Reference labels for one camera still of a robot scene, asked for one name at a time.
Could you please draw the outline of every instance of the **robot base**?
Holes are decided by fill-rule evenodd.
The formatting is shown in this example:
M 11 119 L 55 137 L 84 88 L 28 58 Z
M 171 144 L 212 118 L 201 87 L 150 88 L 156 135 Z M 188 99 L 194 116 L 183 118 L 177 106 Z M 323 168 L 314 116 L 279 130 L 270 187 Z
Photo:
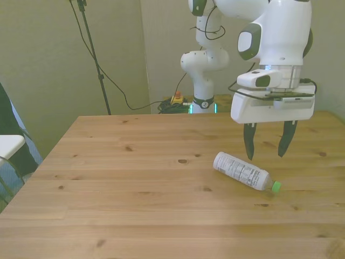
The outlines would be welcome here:
M 202 109 L 199 105 L 194 102 L 190 105 L 189 113 L 217 113 L 217 104 L 213 103 L 207 109 Z

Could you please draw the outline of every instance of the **plastic bottle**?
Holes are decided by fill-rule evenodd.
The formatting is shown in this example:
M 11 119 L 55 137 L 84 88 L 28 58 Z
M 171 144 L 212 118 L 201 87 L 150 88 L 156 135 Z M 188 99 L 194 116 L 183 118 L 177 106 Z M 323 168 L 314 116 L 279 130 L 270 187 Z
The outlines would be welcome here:
M 281 187 L 281 183 L 273 181 L 267 171 L 224 152 L 217 155 L 213 167 L 256 190 L 271 190 L 278 193 Z

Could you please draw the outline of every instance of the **wood knot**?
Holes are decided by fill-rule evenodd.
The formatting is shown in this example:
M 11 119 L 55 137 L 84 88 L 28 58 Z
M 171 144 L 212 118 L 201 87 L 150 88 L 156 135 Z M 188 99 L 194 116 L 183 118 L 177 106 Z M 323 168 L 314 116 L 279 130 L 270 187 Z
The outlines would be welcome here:
M 270 143 L 270 142 L 268 142 L 268 141 L 264 141 L 264 144 L 265 144 L 266 146 L 268 146 L 268 147 L 274 147 L 274 148 L 276 148 L 276 146 L 275 146 L 274 144 L 272 144 L 272 143 Z
M 212 189 L 210 187 L 207 187 L 207 186 L 203 187 L 203 191 L 204 192 L 213 192 Z
M 254 206 L 260 206 L 260 207 L 269 207 L 269 204 L 263 203 L 263 204 L 254 204 Z
M 105 239 L 100 239 L 98 242 L 97 242 L 97 247 L 100 248 L 102 246 L 104 246 L 104 244 L 106 243 L 107 241 Z

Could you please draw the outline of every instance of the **green bottle cap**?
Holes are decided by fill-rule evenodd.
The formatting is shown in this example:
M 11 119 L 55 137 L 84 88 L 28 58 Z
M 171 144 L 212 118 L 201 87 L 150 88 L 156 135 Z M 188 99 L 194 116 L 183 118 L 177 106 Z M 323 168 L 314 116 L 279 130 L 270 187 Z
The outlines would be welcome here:
M 278 193 L 281 187 L 281 183 L 280 182 L 275 182 L 273 187 L 272 187 L 272 192 L 274 193 Z

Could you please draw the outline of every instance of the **white bottle label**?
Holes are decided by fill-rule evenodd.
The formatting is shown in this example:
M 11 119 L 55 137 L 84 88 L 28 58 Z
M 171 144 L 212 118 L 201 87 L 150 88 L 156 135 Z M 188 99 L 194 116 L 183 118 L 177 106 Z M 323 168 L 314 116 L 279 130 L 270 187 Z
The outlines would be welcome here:
M 213 167 L 254 189 L 265 189 L 264 184 L 267 182 L 268 172 L 231 155 L 223 152 L 219 153 L 213 163 Z

